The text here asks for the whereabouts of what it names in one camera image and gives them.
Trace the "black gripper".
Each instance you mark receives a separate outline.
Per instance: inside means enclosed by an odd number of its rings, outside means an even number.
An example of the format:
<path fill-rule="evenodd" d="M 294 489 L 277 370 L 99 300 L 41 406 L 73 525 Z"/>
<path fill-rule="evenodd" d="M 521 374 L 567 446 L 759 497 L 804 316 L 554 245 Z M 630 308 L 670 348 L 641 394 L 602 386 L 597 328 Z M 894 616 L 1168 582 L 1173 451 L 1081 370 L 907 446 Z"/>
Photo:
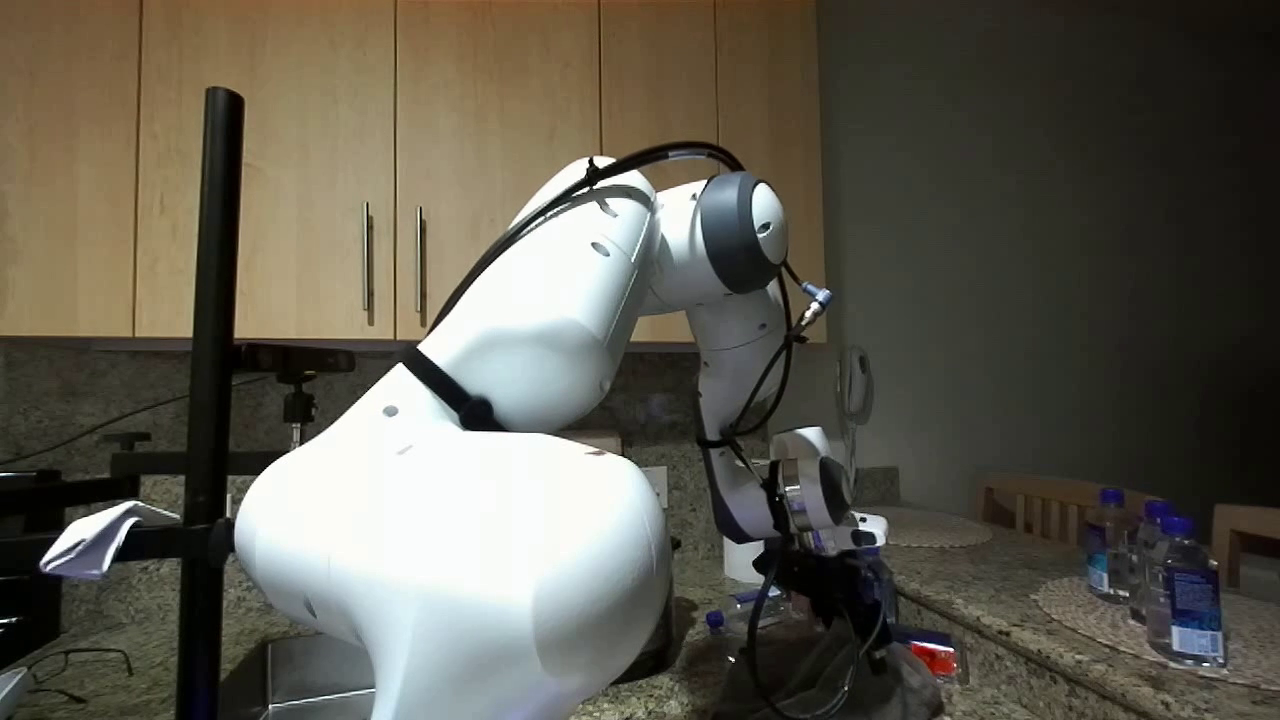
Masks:
<path fill-rule="evenodd" d="M 768 540 L 763 574 L 804 594 L 821 622 L 847 620 L 852 628 L 877 628 L 892 620 L 892 572 L 872 530 L 852 530 L 837 555 Z"/>

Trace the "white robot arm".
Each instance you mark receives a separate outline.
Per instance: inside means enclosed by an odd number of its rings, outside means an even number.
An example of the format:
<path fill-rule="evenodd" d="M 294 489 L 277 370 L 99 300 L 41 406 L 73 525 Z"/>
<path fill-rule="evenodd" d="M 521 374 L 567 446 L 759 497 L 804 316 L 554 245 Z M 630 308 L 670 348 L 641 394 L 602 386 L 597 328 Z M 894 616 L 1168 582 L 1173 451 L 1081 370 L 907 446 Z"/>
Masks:
<path fill-rule="evenodd" d="M 339 418 L 239 499 L 236 555 L 290 620 L 371 665 L 368 720 L 565 720 L 641 656 L 667 603 L 646 474 L 572 441 L 646 312 L 699 351 L 714 526 L 867 656 L 892 639 L 845 466 L 778 489 L 736 446 L 793 339 L 782 199 L 742 169 L 658 189 L 580 157 Z"/>

